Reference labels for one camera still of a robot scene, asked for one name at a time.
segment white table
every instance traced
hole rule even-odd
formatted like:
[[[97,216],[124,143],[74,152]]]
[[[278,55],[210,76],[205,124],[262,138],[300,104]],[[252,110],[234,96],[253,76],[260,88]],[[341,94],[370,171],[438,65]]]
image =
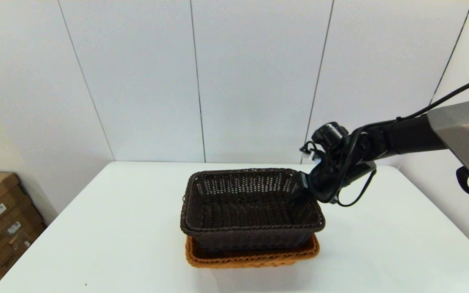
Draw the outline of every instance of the white table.
[[[248,167],[312,165],[111,163],[7,273],[0,293],[469,292],[469,240],[386,166],[355,206],[322,205],[317,258],[289,267],[191,267],[179,228],[189,176]],[[363,183],[341,200],[350,202]]]

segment wire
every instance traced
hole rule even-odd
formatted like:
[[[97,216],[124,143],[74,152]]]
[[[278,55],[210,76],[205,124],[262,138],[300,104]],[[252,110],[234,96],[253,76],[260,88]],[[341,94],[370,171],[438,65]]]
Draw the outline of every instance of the wire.
[[[415,117],[418,117],[419,115],[422,115],[426,112],[428,112],[429,110],[443,104],[444,102],[446,102],[447,100],[450,100],[452,97],[458,95],[459,93],[462,93],[463,91],[469,89],[469,83],[463,85],[462,87],[452,91],[451,93],[445,95],[444,97],[440,98],[439,100],[437,100],[437,102],[435,103],[432,103],[430,104],[428,107],[425,107],[415,113],[413,113],[412,115],[409,115],[407,117],[404,117],[402,118],[401,120],[405,120],[405,119],[410,119],[410,118],[415,118]]]
[[[314,147],[314,150],[318,150],[318,148],[316,147],[316,144],[311,140],[309,140],[305,143],[306,148],[309,146],[309,143],[312,144],[312,146]]]
[[[351,202],[350,204],[342,204],[340,201],[339,201],[339,197],[338,197],[338,204],[340,206],[343,206],[343,207],[349,207],[349,206],[353,206],[355,203],[357,203],[357,201],[363,196],[363,194],[365,193],[367,187],[370,185],[370,182],[372,182],[372,178],[374,178],[374,175],[376,175],[377,173],[377,170],[374,169],[372,171],[372,173],[370,173],[370,176],[368,177],[365,185],[363,185],[363,188],[361,189],[361,193],[358,195],[358,197],[353,201]]]

